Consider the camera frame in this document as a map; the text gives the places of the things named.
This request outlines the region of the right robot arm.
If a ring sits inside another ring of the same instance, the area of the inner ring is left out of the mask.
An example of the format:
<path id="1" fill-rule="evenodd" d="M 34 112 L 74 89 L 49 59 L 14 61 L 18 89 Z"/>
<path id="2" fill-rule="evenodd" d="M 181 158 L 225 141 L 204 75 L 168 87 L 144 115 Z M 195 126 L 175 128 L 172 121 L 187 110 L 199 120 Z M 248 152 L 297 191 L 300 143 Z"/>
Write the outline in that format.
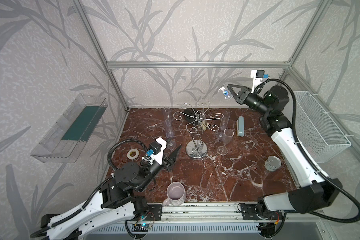
<path id="1" fill-rule="evenodd" d="M 256 212 L 266 218 L 271 212 L 311 214 L 332 222 L 351 224 L 360 221 L 360 202 L 343 189 L 339 179 L 332 179 L 314 161 L 297 136 L 297 100 L 291 87 L 279 79 L 267 79 L 253 89 L 228 85 L 240 105 L 261 114 L 261 127 L 276 143 L 298 180 L 299 188 L 281 194 L 265 195 L 257 202 Z M 318 213 L 332 205 L 338 194 L 348 198 L 358 212 L 351 218 L 335 218 Z"/>

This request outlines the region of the roll of tape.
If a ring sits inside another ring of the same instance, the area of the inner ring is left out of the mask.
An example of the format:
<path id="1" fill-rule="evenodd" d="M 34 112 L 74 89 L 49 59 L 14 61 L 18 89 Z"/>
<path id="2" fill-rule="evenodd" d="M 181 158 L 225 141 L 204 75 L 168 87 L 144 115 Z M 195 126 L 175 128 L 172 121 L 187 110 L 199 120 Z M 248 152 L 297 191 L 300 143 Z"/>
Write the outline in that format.
<path id="1" fill-rule="evenodd" d="M 139 154 L 140 154 L 140 152 L 138 149 L 131 149 L 127 153 L 127 158 L 129 160 L 135 160 L 139 157 Z"/>

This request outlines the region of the black yellow work glove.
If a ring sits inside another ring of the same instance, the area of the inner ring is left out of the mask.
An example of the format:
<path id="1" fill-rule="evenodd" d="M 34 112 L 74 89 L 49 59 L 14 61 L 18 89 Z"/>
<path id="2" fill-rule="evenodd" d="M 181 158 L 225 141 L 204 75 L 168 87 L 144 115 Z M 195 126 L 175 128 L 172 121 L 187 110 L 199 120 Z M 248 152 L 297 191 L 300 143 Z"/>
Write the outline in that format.
<path id="1" fill-rule="evenodd" d="M 210 124 L 205 119 L 205 115 L 201 115 L 201 110 L 194 111 L 193 109 L 183 110 L 183 115 L 186 121 L 192 125 L 193 128 L 203 129 L 205 131 Z"/>

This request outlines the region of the green circuit board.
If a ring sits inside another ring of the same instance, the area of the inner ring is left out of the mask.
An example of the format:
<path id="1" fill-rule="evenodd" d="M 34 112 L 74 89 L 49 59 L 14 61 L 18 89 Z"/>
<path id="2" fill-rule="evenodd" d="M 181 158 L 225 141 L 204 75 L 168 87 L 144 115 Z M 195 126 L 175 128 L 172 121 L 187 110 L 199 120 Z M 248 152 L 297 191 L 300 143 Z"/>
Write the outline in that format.
<path id="1" fill-rule="evenodd" d="M 150 231 L 154 226 L 154 223 L 136 223 L 133 224 L 132 230 L 134 232 L 148 232 Z"/>

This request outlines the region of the aluminium front rail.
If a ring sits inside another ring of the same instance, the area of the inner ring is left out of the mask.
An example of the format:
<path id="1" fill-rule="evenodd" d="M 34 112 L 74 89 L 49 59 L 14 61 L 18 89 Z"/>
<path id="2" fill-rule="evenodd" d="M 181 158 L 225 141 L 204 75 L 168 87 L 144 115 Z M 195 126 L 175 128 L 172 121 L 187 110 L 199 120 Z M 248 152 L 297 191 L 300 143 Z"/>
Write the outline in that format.
<path id="1" fill-rule="evenodd" d="M 180 206 L 168 206 L 159 210 L 158 206 L 148 213 L 143 220 L 137 217 L 129 217 L 126 208 L 112 210 L 105 213 L 105 219 L 97 216 L 90 221 L 98 226 L 109 226 L 111 224 L 123 224 L 124 221 L 131 223 L 158 224 L 197 224 L 197 223 L 274 223 L 282 221 L 283 212 L 273 213 L 270 217 L 258 217 L 255 213 L 255 203 L 244 202 L 186 202 Z"/>

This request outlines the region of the chrome wine glass rack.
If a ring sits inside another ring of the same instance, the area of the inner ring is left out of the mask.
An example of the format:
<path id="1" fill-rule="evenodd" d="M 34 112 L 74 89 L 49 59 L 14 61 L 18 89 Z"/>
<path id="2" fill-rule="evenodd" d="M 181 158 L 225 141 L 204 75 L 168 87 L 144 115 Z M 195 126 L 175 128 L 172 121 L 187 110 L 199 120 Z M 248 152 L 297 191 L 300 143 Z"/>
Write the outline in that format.
<path id="1" fill-rule="evenodd" d="M 210 101 L 208 100 L 198 100 L 196 103 L 196 107 L 193 107 L 189 103 L 184 103 L 181 106 L 181 109 L 179 111 L 176 111 L 173 113 L 173 118 L 176 121 L 182 121 L 186 119 L 183 115 L 183 110 L 185 109 L 193 109 L 194 111 L 201 110 L 201 115 L 205 115 L 205 119 L 210 124 L 209 127 L 207 127 L 206 130 L 210 130 L 212 132 L 218 132 L 219 126 L 214 124 L 214 121 L 221 120 L 223 118 L 222 113 L 216 113 L 213 116 L 208 114 L 208 111 L 210 109 Z M 204 134 L 203 129 L 196 129 L 193 128 L 191 124 L 188 122 L 186 123 L 186 130 L 191 135 L 192 139 L 190 142 L 187 143 L 186 146 L 186 154 L 188 157 L 190 157 L 193 160 L 200 160 L 204 158 L 208 153 L 208 147 L 207 144 L 203 141 L 202 136 Z"/>

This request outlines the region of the clear acrylic wall shelf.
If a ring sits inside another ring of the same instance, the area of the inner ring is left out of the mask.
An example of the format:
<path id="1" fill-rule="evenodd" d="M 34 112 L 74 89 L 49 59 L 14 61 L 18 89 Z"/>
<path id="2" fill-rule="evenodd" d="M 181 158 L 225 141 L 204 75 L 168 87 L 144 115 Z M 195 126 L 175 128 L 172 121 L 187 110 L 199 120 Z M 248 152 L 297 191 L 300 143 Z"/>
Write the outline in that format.
<path id="1" fill-rule="evenodd" d="M 105 97 L 78 94 L 31 156 L 42 163 L 75 163 L 107 107 Z"/>

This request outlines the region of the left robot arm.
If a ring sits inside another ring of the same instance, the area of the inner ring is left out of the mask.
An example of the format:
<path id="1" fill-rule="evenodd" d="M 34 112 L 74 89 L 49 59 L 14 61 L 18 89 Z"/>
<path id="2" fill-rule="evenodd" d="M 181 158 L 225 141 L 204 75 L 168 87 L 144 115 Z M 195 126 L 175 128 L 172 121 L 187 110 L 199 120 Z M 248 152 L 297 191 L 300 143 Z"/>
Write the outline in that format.
<path id="1" fill-rule="evenodd" d="M 128 162 L 118 168 L 113 163 L 117 148 L 127 143 L 140 145 L 145 154 L 142 163 Z M 113 173 L 101 182 L 85 202 L 59 215 L 44 215 L 40 230 L 31 239 L 82 240 L 92 232 L 109 225 L 141 220 L 150 214 L 150 206 L 142 193 L 165 169 L 170 172 L 181 151 L 178 146 L 168 156 L 164 154 L 167 140 L 157 138 L 149 146 L 137 139 L 126 139 L 113 145 L 107 161 Z"/>

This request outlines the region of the clear champagne flute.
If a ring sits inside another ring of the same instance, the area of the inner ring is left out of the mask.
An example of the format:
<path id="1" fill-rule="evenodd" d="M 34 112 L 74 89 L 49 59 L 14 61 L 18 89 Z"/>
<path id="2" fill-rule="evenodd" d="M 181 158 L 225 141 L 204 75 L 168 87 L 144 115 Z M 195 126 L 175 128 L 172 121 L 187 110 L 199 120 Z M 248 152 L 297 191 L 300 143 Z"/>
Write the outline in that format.
<path id="1" fill-rule="evenodd" d="M 169 150 L 174 150 L 177 146 L 176 141 L 174 140 L 174 130 L 172 127 L 172 110 L 169 107 L 163 108 L 163 116 L 164 116 L 164 126 L 167 137 L 167 148 Z"/>
<path id="2" fill-rule="evenodd" d="M 219 88 L 218 92 L 221 94 L 221 96 L 224 97 L 225 100 L 230 100 L 233 97 L 227 87 L 223 86 Z"/>
<path id="3" fill-rule="evenodd" d="M 232 141 L 234 134 L 235 132 L 232 129 L 225 129 L 223 131 L 223 145 L 219 146 L 217 149 L 219 155 L 225 156 L 228 153 L 227 145 Z"/>

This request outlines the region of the lilac ceramic mug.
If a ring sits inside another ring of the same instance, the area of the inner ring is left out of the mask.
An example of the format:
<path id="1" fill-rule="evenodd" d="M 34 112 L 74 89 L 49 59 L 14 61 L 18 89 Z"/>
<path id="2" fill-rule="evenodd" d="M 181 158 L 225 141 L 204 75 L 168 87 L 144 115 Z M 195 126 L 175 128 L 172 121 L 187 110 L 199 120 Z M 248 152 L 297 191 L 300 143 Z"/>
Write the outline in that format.
<path id="1" fill-rule="evenodd" d="M 167 188 L 167 198 L 163 201 L 162 207 L 166 208 L 169 205 L 180 206 L 185 202 L 185 200 L 185 187 L 179 182 L 173 182 Z"/>

